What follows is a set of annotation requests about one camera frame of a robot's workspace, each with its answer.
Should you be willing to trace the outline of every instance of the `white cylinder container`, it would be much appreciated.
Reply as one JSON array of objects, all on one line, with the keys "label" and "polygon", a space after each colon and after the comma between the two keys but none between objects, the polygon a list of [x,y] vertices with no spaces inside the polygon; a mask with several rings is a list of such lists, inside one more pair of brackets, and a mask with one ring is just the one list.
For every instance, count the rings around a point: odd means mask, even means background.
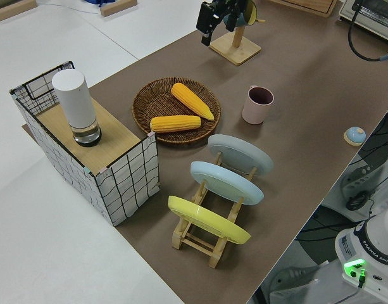
[{"label": "white cylinder container", "polygon": [[81,146],[96,145],[101,129],[83,73],[74,69],[59,71],[53,76],[52,85],[75,141]]}]

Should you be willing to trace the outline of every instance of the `white table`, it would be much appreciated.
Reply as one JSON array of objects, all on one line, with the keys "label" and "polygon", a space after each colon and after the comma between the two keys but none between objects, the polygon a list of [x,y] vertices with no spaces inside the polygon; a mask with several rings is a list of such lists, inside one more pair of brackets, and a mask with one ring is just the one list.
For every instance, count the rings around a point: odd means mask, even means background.
[{"label": "white table", "polygon": [[92,86],[195,30],[201,1],[138,2],[104,18],[40,0],[0,22],[0,303],[181,303],[55,171],[8,93],[68,60]]}]

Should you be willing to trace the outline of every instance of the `brown table surface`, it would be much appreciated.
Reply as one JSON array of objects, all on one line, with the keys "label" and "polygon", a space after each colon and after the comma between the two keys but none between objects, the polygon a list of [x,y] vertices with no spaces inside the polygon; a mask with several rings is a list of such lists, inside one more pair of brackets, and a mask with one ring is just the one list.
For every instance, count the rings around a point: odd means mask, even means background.
[{"label": "brown table surface", "polygon": [[[261,53],[243,65],[202,45],[197,31],[91,88],[98,102],[143,137],[131,112],[142,87],[174,76],[201,82],[222,107],[215,133],[245,139],[275,162],[268,175],[253,179],[264,200],[243,206],[237,219],[251,239],[229,243],[212,269],[201,252],[184,245],[180,251],[172,248],[178,217],[169,211],[167,199],[172,194],[190,200],[197,189],[191,162],[212,162],[213,156],[205,142],[159,144],[161,191],[117,229],[186,303],[245,303],[358,152],[345,142],[344,131],[359,126],[370,134],[388,109],[388,61],[370,63],[351,52],[348,24],[337,21],[340,4],[330,18],[322,18],[268,1],[255,3],[258,18],[266,23],[246,28],[244,36],[260,45]],[[213,39],[226,32],[219,25]],[[366,56],[388,53],[388,43],[358,28],[353,40]],[[241,118],[251,85],[275,95],[262,125]],[[210,194],[204,206],[227,215],[231,205]]]}]

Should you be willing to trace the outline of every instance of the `white lid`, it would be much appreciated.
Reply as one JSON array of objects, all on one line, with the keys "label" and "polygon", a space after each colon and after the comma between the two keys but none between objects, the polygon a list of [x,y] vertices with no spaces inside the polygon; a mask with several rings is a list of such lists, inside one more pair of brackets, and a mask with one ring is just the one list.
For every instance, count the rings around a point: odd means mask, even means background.
[{"label": "white lid", "polygon": [[84,80],[83,73],[71,68],[54,74],[52,85],[59,91],[71,91],[80,87],[84,83]]}]

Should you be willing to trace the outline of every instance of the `grid pattern box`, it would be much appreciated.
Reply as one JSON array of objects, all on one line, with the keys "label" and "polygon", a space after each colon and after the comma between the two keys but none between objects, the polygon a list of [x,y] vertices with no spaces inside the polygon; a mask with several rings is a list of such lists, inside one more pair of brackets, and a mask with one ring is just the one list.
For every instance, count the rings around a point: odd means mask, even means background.
[{"label": "grid pattern box", "polygon": [[56,170],[112,225],[132,216],[159,188],[156,136],[149,134],[94,175],[37,118],[59,103],[51,84],[71,61],[53,68],[10,91],[34,139]]}]

